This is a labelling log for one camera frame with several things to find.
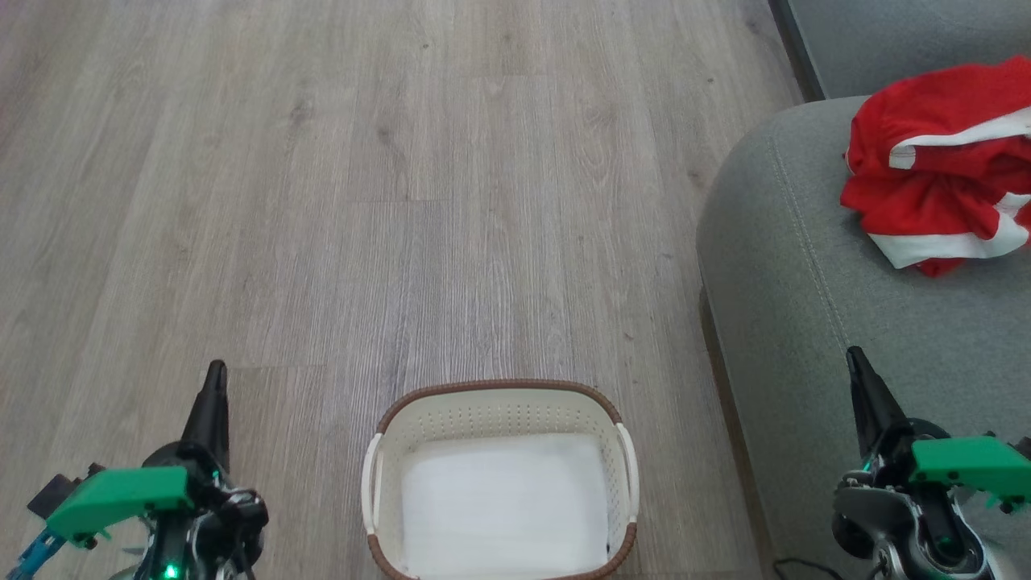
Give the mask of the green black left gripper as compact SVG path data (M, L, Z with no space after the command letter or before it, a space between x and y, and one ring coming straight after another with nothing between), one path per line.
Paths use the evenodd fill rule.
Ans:
M182 430L136 469L90 474L47 518L54 537L89 549L110 526L139 519L147 546L133 579L254 579L267 503L230 466L228 368L211 361Z

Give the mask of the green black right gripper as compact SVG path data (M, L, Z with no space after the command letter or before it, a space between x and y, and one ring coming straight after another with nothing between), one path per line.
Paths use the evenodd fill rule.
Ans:
M951 437L942 427L909 419L861 346L849 346L851 403L866 471L887 486L938 484L990 496L1004 513L1029 506L1029 438L994 433Z

